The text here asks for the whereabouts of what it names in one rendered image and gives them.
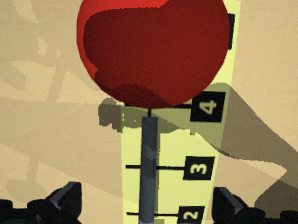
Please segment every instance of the tan surface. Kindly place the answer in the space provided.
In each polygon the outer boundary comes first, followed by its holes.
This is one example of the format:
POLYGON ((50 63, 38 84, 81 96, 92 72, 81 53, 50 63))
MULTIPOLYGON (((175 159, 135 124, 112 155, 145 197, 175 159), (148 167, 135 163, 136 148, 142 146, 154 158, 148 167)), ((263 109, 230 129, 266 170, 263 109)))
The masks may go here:
MULTIPOLYGON (((0 2, 0 198, 26 207, 77 180, 79 220, 121 224, 121 136, 99 125, 98 106, 108 96, 79 59, 80 4, 0 2)), ((214 183, 271 217, 298 210, 297 10, 294 0, 241 1, 236 92, 221 148, 234 158, 220 156, 214 183)))

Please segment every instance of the metal rod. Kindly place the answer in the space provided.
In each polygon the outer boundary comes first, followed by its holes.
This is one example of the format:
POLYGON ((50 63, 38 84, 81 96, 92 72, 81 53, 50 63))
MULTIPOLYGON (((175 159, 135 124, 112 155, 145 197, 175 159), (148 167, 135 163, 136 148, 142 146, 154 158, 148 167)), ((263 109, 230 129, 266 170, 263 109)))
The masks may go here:
POLYGON ((157 117, 142 118, 139 223, 154 224, 157 117))

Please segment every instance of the red sphere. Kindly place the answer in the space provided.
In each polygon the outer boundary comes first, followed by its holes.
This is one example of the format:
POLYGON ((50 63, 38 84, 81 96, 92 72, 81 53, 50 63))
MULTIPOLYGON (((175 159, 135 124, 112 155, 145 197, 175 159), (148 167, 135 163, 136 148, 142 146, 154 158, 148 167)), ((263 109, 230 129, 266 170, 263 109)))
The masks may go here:
POLYGON ((115 99, 148 109, 200 94, 225 60, 229 35, 221 0, 84 0, 77 21, 91 78, 115 99))

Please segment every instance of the white digit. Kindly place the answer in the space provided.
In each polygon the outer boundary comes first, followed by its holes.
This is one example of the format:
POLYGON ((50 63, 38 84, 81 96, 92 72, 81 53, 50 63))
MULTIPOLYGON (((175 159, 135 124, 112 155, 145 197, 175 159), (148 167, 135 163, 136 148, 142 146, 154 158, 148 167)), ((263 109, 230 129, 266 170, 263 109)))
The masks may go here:
POLYGON ((190 167, 190 173, 199 173, 202 169, 202 174, 206 174, 207 172, 207 166, 205 164, 193 164, 190 167))
POLYGON ((183 219, 187 219, 187 216, 190 216, 192 219, 197 219, 198 215, 198 212, 195 212, 195 214, 192 214, 191 212, 185 212, 183 215, 183 219))
POLYGON ((213 109, 215 107, 216 107, 216 103, 213 100, 211 100, 209 103, 208 102, 201 102, 200 103, 200 109, 202 109, 206 114, 211 115, 213 113, 213 109))

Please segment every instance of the measuring scale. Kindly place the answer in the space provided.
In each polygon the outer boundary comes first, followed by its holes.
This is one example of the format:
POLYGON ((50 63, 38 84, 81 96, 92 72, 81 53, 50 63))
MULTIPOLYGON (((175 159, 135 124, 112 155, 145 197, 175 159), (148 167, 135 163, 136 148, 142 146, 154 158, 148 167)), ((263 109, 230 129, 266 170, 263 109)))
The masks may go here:
MULTIPOLYGON (((240 1, 226 0, 230 49, 213 82, 192 100, 158 117, 154 224, 205 223, 224 130, 238 34, 240 1)), ((124 224, 139 220, 142 117, 146 109, 122 104, 122 195, 124 224)))

